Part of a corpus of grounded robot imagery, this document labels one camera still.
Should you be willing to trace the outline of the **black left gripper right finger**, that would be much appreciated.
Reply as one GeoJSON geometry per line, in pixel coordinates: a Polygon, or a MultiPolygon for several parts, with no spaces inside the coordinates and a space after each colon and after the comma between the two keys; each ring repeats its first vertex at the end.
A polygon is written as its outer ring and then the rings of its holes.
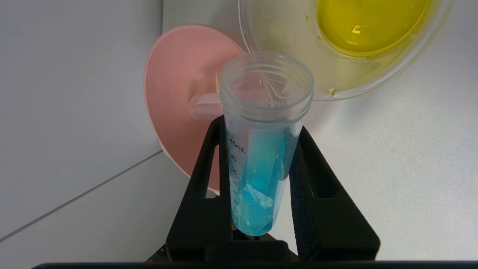
{"type": "Polygon", "coordinates": [[[292,221],[302,261],[374,261],[380,239],[302,128],[289,171],[292,221]]]}

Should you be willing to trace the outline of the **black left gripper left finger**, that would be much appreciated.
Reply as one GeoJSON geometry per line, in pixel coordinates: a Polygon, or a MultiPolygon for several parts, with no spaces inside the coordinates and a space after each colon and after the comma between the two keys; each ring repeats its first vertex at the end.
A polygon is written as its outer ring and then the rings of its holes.
{"type": "Polygon", "coordinates": [[[196,160],[189,184],[166,238],[171,262],[203,262],[210,248],[232,242],[225,118],[213,120],[196,160]],[[218,149],[220,194],[206,198],[215,150],[218,149]]]}

